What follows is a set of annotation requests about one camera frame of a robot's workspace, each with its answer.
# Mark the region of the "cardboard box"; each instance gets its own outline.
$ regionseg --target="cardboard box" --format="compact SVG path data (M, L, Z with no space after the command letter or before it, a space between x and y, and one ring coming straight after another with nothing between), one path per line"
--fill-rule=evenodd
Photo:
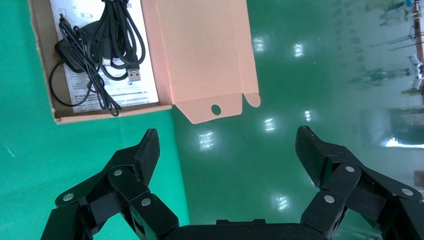
M48 79L60 60L54 48L57 23L50 0L28 2L56 123L112 118L103 110L74 113L51 96ZM176 105L197 124L241 114L242 95L253 107L261 104L246 0L141 0L141 5L159 103L123 107L119 116ZM56 94L69 101L62 67L54 84ZM213 105L220 107L219 115Z

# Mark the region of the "usb cable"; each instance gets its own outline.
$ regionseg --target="usb cable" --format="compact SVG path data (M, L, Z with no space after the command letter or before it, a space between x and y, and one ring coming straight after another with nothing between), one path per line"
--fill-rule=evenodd
M100 69L111 80L120 81L128 77L129 83L140 81L140 64L146 58L146 47L127 10L128 0L102 1L103 14L87 43L88 58L94 62L93 58L96 57ZM93 45L97 44L95 40L98 38L100 39L98 50L94 50ZM137 40L141 46L140 58L137 57ZM113 59L120 60L123 64L118 65ZM106 66L126 69L126 73L122 76L113 76Z
M68 104L60 100L55 94L53 88L53 75L56 69L66 62L65 59L62 59L54 66L48 79L48 85L50 88L51 95L64 106L76 107L83 104L89 98L89 95L91 93L94 93L101 109L107 110L112 116L118 116L119 110L121 110L122 108L106 91L105 81L99 74L99 68L96 67L95 62L89 59L89 55L86 51L87 48L84 45L85 36L80 31L80 28L78 26L74 26L72 28L70 23L61 14L59 20L59 29L63 36L62 41L64 41L67 46L67 60L72 60L72 62L74 62L79 69L81 69L85 74L87 74L89 80L87 83L87 92L80 102L76 104Z

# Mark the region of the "white paper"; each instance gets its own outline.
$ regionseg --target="white paper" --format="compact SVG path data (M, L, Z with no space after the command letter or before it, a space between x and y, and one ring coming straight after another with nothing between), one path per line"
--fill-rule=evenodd
M105 3L101 0L50 0L50 3L59 39L63 38L58 25L60 14L63 14L72 27L78 26L82 28L99 20L105 8ZM140 65L141 81L133 81L130 85L128 78L122 81L113 81L107 78L102 70L99 71L99 74L105 82L106 91L121 107L157 103L159 101L158 93L156 92L141 2L139 0L131 0L127 9L143 38L146 49L145 60ZM137 55L140 56L140 54L141 47L137 41ZM79 103L87 93L89 79L85 73L73 72L66 64L64 68L71 102L72 104ZM106 69L112 76L116 77L122 76L126 72L125 69L118 70L112 67L106 67ZM81 113L99 109L101 108L97 97L92 93L83 104L74 107L73 112Z

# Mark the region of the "silver screw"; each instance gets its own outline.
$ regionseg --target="silver screw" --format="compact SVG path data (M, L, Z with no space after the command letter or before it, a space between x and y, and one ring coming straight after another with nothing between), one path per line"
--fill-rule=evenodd
M115 175L115 176L119 176L119 175L121 175L122 174L122 170L121 169L118 169L118 170L116 170L114 173L113 173L113 175Z
M145 206L150 205L151 202L152 201L150 200L150 198L145 198L141 201L141 205L145 207Z
M355 172L355 168L353 168L353 167L351 167L351 166L347 166L347 167L346 167L346 170L347 170L348 172L351 172L351 173Z
M332 197L332 196L330 196L330 195L326 195L326 196L324 196L324 200L325 200L327 203L329 203L329 204L334 203L334 197Z
M408 195L408 196L412 196L412 195L414 195L414 192L413 192L413 191L411 191L411 190L409 190L409 189L407 189L407 188L402 188L402 192L403 192L404 194Z
M68 193L68 194L66 194L65 196L63 196L63 200L66 202L66 201L69 201L69 200L71 200L71 199L73 199L74 198L74 194L73 193Z

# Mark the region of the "green floor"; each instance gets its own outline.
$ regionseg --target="green floor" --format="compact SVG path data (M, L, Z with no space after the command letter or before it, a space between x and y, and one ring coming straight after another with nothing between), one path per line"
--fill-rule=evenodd
M411 77L386 79L382 86L351 83L374 69L412 68L407 56L415 47L390 51L412 41L370 47L407 36L411 26L403 18L380 26L384 10L366 11L370 2L247 0L261 106L245 101L242 115L197 125L173 112L192 224L298 223L317 192L295 153L302 125L346 145L367 166L414 184L414 170L424 170L421 149L367 143L383 134L387 119L379 111L421 105L420 96L401 95ZM336 239L378 236L348 212Z
M406 126L402 110L392 110L419 106L422 99L401 95L410 77L363 77L379 69L412 71L407 56L415 47L391 50L411 41L373 46L408 35L412 24L402 12L385 12L384 2L247 0L262 104L244 102L242 115L193 125L174 109L57 126L27 1L0 0L1 239L38 239L56 196L101 170L147 128L157 128L161 142L150 187L182 225L299 222L317 192L294 149L301 125L347 146L368 167L414 185L414 171L424 171L422 150L381 141L422 139L395 131ZM111 236L136 239L119 215L96 239ZM376 238L353 212L336 237Z

